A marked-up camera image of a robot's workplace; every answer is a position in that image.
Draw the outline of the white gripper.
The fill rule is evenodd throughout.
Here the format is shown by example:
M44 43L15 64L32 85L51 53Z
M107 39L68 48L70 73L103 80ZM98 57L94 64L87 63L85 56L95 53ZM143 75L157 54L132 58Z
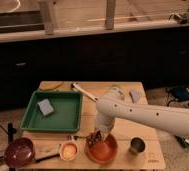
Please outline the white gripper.
M95 128L94 130L96 132L100 132L101 138L106 139L111 130L113 129L114 125L113 124L104 124L101 123L100 121L96 120L95 121Z

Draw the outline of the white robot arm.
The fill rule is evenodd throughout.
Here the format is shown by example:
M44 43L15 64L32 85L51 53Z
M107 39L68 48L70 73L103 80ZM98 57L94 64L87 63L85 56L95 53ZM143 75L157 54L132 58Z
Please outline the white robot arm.
M110 133L115 119L126 119L189 140L189 109L127 103L118 92L107 92L96 102L95 127Z

